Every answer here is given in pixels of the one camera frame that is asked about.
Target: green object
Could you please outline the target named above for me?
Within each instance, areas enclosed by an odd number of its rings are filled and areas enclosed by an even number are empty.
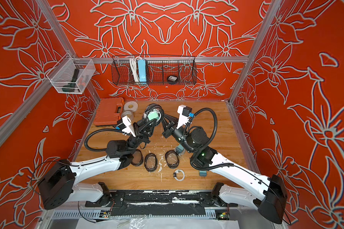
[[[206,177],[207,173],[206,171],[199,171],[199,176]]]
[[[159,113],[158,112],[150,112],[148,114],[148,119],[152,120],[152,119],[158,119],[159,118]]]

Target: white cable bundle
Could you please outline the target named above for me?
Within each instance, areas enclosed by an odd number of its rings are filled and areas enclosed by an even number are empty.
[[[131,57],[130,58],[130,68],[131,68],[131,71],[132,71],[132,74],[134,76],[134,81],[135,82],[139,82],[139,76],[138,76],[138,72],[136,71],[136,65],[137,65],[137,62],[136,60],[141,60],[142,58],[137,56],[136,58],[135,57]]]

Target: wooden tabletop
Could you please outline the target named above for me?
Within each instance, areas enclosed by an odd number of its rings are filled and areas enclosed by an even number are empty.
[[[234,163],[246,167],[247,164],[243,157],[241,147],[239,145],[237,136],[233,129],[232,121],[230,119],[227,106],[224,102],[155,102],[155,101],[138,101],[138,110],[134,112],[134,120],[136,122],[141,119],[145,108],[151,104],[157,103],[162,106],[164,112],[174,117],[179,117],[177,108],[184,104],[197,112],[199,109],[209,107],[213,109],[218,118],[218,130],[214,140],[209,145],[216,149],[219,153],[224,155]],[[192,122],[192,126],[202,126],[206,131],[208,137],[213,130],[213,117],[210,112],[204,111],[200,113]],[[92,124],[88,134],[105,127],[96,127]],[[162,136],[163,128],[159,125],[155,128],[153,136],[150,138],[151,143],[147,144],[145,149],[141,149],[143,156],[148,153],[154,153],[158,159],[158,167],[154,172],[148,172],[144,168],[144,164],[139,167],[129,165],[124,169],[118,171],[107,172],[93,176],[82,182],[95,184],[99,181],[104,182],[110,190],[211,190],[216,182],[223,182],[230,186],[236,186],[235,183],[227,178],[220,176],[211,171],[207,172],[206,177],[199,176],[199,171],[191,167],[189,158],[192,154],[185,153],[179,156],[180,164],[177,169],[182,169],[185,172],[185,179],[183,181],[176,181],[173,177],[175,169],[170,169],[165,161],[164,155],[168,150],[174,149],[178,143],[171,136],[165,139]],[[92,148],[105,148],[110,140],[126,140],[128,136],[124,136],[115,132],[101,132],[94,135],[88,142]],[[91,152],[82,146],[76,161],[89,160],[105,156],[105,152]]]

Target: red floral wallpaper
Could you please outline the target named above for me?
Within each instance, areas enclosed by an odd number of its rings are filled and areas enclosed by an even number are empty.
[[[0,0],[0,126],[65,54],[34,0]],[[0,148],[0,229],[34,228],[41,199],[29,187],[34,168],[73,158],[96,104],[51,88]],[[38,181],[50,167],[34,173]]]
[[[0,126],[64,54],[34,0],[0,0]]]
[[[254,1],[49,0],[79,57],[129,54],[244,56],[269,7]],[[98,65],[92,83],[101,98],[222,100],[243,63],[198,65],[194,86],[116,86],[110,66]]]
[[[72,160],[95,108],[88,90],[69,95],[51,88],[5,141],[0,148],[0,229],[35,227],[43,206],[29,185],[34,168],[45,161]],[[51,166],[39,166],[33,183]]]
[[[234,101],[291,228],[344,228],[344,0],[285,0]]]

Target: white tape roll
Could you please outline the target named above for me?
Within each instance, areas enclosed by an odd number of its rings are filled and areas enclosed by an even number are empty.
[[[136,112],[137,109],[138,109],[138,103],[135,101],[127,102],[124,105],[124,111]]]
[[[125,117],[125,116],[129,117],[130,121],[132,121],[134,119],[134,114],[131,111],[124,111],[121,114],[121,118]]]

